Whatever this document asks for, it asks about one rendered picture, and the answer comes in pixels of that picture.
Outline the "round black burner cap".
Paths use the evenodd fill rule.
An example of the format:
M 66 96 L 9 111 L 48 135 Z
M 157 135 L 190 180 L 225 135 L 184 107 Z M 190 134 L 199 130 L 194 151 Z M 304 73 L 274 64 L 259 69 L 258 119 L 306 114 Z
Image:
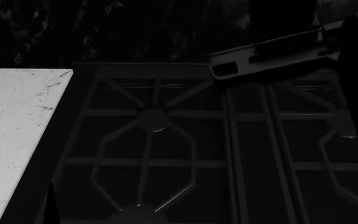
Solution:
M 128 205 L 114 212 L 104 224 L 169 224 L 165 214 L 150 205 Z
M 169 115 L 167 111 L 151 108 L 139 113 L 139 126 L 148 133 L 159 132 L 169 125 Z
M 335 118 L 338 133 L 342 137 L 358 138 L 358 134 L 349 110 L 337 110 Z

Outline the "black cast iron stove grate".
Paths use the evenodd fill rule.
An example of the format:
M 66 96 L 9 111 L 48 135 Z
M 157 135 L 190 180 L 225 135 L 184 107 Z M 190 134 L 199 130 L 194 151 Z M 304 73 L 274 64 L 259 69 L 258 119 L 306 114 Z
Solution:
M 129 93 L 122 86 L 116 83 L 118 78 L 121 79 L 150 79 L 153 81 L 153 96 L 152 104 L 146 106 L 144 102 L 139 100 L 136 96 Z M 163 80 L 199 80 L 200 83 L 194 87 L 191 87 L 186 92 L 176 96 L 173 100 L 166 103 L 161 103 L 158 100 L 159 89 Z M 92 109 L 90 103 L 99 83 L 105 83 L 112 89 L 117 91 L 119 94 L 124 96 L 127 100 L 133 102 L 137 106 L 134 110 L 124 109 Z M 114 63 L 111 65 L 103 65 L 95 70 L 92 83 L 86 95 L 83 105 L 81 106 L 78 119 L 73 127 L 70 134 L 69 140 L 66 143 L 65 151 L 62 155 L 60 166 L 64 167 L 67 165 L 76 166 L 91 166 L 92 170 L 89 175 L 89 182 L 110 205 L 114 208 L 114 212 L 122 210 L 120 206 L 102 186 L 98 184 L 98 175 L 102 166 L 120 166 L 120 167 L 138 167 L 140 169 L 139 176 L 139 187 L 137 190 L 137 201 L 134 205 L 144 205 L 144 192 L 147 185 L 147 179 L 150 167 L 187 167 L 190 170 L 190 182 L 181 188 L 177 193 L 171 195 L 166 201 L 164 201 L 158 207 L 154 207 L 156 212 L 162 212 L 170 205 L 190 193 L 196 186 L 197 170 L 206 166 L 223 166 L 223 162 L 213 161 L 202 161 L 198 160 L 196 156 L 196 141 L 187 132 L 182 130 L 179 126 L 173 124 L 169 119 L 169 125 L 165 129 L 171 129 L 181 137 L 187 139 L 191 144 L 190 147 L 190 158 L 186 160 L 173 160 L 173 159 L 157 159 L 152 160 L 150 153 L 152 152 L 152 141 L 154 133 L 145 132 L 147 137 L 145 140 L 143 156 L 140 159 L 123 159 L 123 158 L 105 158 L 105 152 L 108 149 L 108 144 L 111 141 L 121 137 L 133 128 L 140 128 L 138 116 L 139 113 L 146 109 L 157 108 L 168 112 L 169 118 L 171 117 L 194 117 L 194 118 L 222 118 L 223 114 L 220 111 L 188 111 L 179 110 L 173 111 L 172 106 L 175 106 L 179 102 L 189 98 L 191 95 L 195 95 L 204 89 L 209 88 L 213 84 L 212 79 L 209 75 L 209 70 L 204 64 L 157 64 L 157 63 L 146 63 L 146 64 L 126 64 L 126 63 Z M 86 117 L 131 117 L 132 121 L 116 129 L 101 139 L 100 144 L 97 147 L 96 155 L 90 158 L 77 158 L 71 157 L 71 151 L 74 146 L 75 138 L 80 132 L 80 126 L 83 119 Z M 106 221 L 71 221 L 70 224 L 104 224 Z
M 303 97 L 304 99 L 314 102 L 314 104 L 326 108 L 329 110 L 327 113 L 312 113 L 310 111 L 280 111 L 278 108 L 277 97 L 274 93 L 274 89 L 283 89 L 285 91 L 294 93 L 298 96 Z M 285 163 L 288 166 L 290 173 L 290 180 L 295 185 L 296 199 L 301 208 L 301 214 L 304 219 L 304 224 L 311 224 L 308 212 L 306 211 L 306 204 L 304 197 L 301 193 L 301 188 L 298 182 L 298 176 L 296 171 L 323 171 L 326 177 L 329 180 L 329 188 L 334 191 L 334 193 L 358 208 L 358 195 L 351 192 L 348 188 L 343 187 L 337 180 L 336 172 L 358 172 L 358 163 L 337 163 L 332 162 L 329 158 L 327 145 L 331 141 L 332 137 L 339 135 L 336 127 L 336 111 L 337 110 L 347 110 L 346 108 L 340 108 L 326 100 L 321 98 L 318 95 L 308 92 L 305 89 L 302 89 L 293 83 L 290 82 L 281 82 L 274 83 L 267 87 L 269 94 L 269 99 L 272 102 L 271 112 L 274 113 L 273 119 L 275 127 L 278 128 L 278 137 L 282 149 L 284 150 L 284 159 Z M 330 127 L 330 130 L 321 136 L 316 143 L 316 148 L 318 149 L 319 162 L 295 162 L 292 158 L 290 146 L 288 144 L 287 132 L 283 126 L 282 121 L 301 121 L 301 120 L 324 120 L 326 124 Z

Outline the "black gas cooktop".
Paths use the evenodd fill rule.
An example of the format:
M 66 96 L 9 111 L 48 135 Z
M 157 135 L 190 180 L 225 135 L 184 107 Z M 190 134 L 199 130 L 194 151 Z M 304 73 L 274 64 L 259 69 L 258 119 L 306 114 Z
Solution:
M 74 63 L 73 76 L 51 123 L 24 171 L 0 224 L 70 224 L 71 221 L 103 221 L 114 208 L 89 181 L 91 166 L 60 166 L 65 146 L 78 119 L 95 70 L 114 63 Z M 220 167 L 197 170 L 195 188 L 163 211 L 169 224 L 304 224 L 290 180 L 284 150 L 271 112 L 267 87 L 274 83 L 216 82 L 172 106 L 173 111 L 220 111 L 222 118 L 171 117 L 196 141 L 198 160 L 223 162 Z M 285 80 L 346 108 L 336 72 L 327 68 Z M 144 102 L 152 104 L 150 79 L 116 80 Z M 199 80 L 163 80 L 158 100 L 169 102 L 199 84 Z M 283 89 L 274 89 L 280 111 L 327 113 L 314 102 Z M 137 108 L 105 83 L 99 83 L 92 109 Z M 103 136 L 130 123 L 131 117 L 86 117 L 75 138 L 71 157 L 90 158 Z M 282 121 L 295 162 L 319 162 L 316 143 L 330 127 L 324 120 Z M 105 158 L 140 159 L 146 140 L 141 128 L 133 128 L 111 141 Z M 186 160 L 191 144 L 171 129 L 154 134 L 150 158 Z M 337 163 L 358 163 L 358 138 L 332 137 L 329 158 Z M 325 173 L 296 171 L 311 224 L 358 224 L 358 208 L 329 188 Z M 137 201 L 138 167 L 102 166 L 98 184 L 122 207 Z M 336 172 L 338 182 L 358 195 L 358 172 Z M 187 167 L 150 167 L 144 205 L 158 207 L 190 182 Z

